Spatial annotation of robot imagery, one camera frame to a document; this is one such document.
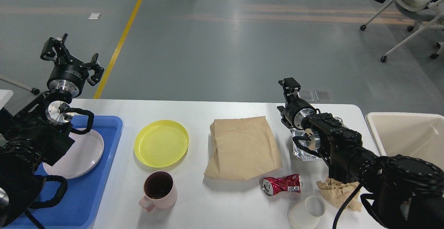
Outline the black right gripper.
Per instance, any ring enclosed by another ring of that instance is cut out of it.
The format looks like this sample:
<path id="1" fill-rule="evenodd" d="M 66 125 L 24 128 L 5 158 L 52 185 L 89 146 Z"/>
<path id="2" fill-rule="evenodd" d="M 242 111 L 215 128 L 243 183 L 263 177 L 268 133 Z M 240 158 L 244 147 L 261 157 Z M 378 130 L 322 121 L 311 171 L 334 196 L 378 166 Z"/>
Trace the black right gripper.
<path id="1" fill-rule="evenodd" d="M 294 78 L 284 78 L 279 80 L 279 85 L 283 88 L 286 106 L 278 106 L 277 109 L 281 115 L 281 122 L 286 128 L 307 129 L 311 127 L 309 118 L 314 116 L 317 111 L 312 105 L 299 98 L 301 85 Z"/>

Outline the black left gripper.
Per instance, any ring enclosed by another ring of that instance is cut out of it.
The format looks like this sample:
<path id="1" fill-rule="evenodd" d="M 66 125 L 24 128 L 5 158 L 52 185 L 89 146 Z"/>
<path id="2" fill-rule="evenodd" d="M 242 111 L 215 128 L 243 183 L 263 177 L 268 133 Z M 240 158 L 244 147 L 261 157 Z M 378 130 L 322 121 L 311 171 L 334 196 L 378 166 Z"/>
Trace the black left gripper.
<path id="1" fill-rule="evenodd" d="M 82 93 L 86 81 L 91 86 L 95 86 L 101 81 L 104 68 L 98 63 L 98 53 L 92 56 L 89 63 L 83 63 L 82 69 L 70 65 L 70 52 L 65 46 L 67 38 L 68 34 L 66 33 L 62 38 L 50 37 L 43 46 L 40 58 L 57 63 L 46 83 L 48 89 L 50 91 L 68 91 L 73 97 L 78 97 Z M 89 70 L 94 72 L 90 77 Z"/>

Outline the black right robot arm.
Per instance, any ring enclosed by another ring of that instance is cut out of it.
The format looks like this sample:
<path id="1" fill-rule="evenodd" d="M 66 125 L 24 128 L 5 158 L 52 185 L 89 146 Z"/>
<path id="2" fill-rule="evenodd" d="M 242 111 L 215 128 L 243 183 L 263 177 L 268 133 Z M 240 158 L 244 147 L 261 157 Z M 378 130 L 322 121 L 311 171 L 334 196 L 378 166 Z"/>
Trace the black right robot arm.
<path id="1" fill-rule="evenodd" d="M 343 125 L 331 113 L 322 113 L 298 95 L 294 78 L 279 81 L 285 105 L 279 106 L 282 123 L 304 130 L 294 136 L 297 148 L 322 159 L 328 176 L 342 183 L 359 185 L 339 208 L 336 228 L 346 205 L 363 187 L 360 200 L 368 214 L 389 229 L 442 229 L 443 170 L 433 163 L 409 156 L 376 156 L 362 145 L 359 132 Z"/>

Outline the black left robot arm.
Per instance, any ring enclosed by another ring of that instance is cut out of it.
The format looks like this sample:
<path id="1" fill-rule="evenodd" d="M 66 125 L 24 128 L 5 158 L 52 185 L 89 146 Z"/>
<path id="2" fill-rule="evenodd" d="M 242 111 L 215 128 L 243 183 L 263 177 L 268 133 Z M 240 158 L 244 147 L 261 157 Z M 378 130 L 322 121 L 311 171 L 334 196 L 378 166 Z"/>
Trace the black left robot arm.
<path id="1" fill-rule="evenodd" d="M 1 227 L 8 226 L 20 215 L 39 229 L 43 225 L 30 209 L 51 208 L 60 203 L 68 182 L 57 175 L 36 175 L 41 163 L 53 166 L 71 148 L 70 133 L 84 135 L 91 131 L 94 114 L 71 107 L 85 83 L 100 82 L 104 68 L 98 63 L 98 53 L 89 63 L 77 59 L 62 38 L 50 37 L 41 52 L 42 60 L 54 62 L 46 85 L 48 91 L 11 115 L 1 109 L 1 135 L 6 144 L 0 150 Z"/>

